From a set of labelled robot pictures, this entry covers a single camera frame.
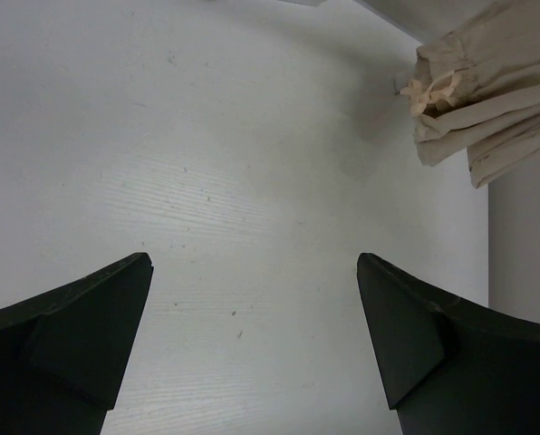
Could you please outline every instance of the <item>white floor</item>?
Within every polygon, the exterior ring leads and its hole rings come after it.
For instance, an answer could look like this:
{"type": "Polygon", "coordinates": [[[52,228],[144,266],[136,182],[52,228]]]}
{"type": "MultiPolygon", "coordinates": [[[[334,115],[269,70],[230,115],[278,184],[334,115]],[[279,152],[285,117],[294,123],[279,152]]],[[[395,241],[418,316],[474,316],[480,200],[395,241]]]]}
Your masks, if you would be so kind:
{"type": "Polygon", "coordinates": [[[422,168],[351,0],[0,1],[0,307],[147,251],[104,435],[398,434],[362,251],[487,303],[487,191],[422,168]]]}

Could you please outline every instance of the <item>crumpled fabric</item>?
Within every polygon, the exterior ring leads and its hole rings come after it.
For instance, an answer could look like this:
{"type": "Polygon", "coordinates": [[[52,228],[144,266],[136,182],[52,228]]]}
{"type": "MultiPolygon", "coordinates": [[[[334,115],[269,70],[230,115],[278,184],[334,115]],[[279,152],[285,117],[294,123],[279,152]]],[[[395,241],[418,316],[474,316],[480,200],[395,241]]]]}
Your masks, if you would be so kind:
{"type": "Polygon", "coordinates": [[[540,151],[540,0],[497,1],[417,55],[401,93],[423,164],[467,149],[478,188],[540,151]]]}

